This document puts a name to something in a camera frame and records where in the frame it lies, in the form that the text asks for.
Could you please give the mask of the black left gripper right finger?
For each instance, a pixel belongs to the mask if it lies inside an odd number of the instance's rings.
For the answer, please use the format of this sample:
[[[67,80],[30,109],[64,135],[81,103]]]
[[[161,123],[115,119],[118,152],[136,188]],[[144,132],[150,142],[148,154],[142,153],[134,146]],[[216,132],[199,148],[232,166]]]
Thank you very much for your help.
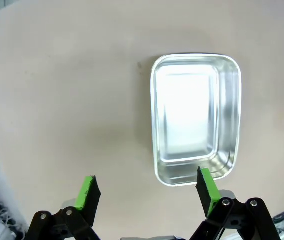
[[[206,219],[192,240],[219,240],[226,229],[237,230],[243,240],[279,240],[273,219],[261,198],[245,203],[222,196],[208,168],[197,169],[196,189]]]

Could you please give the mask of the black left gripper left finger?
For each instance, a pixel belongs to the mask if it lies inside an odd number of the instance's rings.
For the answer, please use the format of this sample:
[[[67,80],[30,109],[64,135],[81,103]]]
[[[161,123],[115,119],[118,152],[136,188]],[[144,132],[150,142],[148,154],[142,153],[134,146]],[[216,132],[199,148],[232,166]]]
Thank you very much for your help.
[[[98,240],[93,230],[101,191],[96,176],[84,178],[73,206],[60,209],[56,214],[39,211],[32,219],[26,240]]]

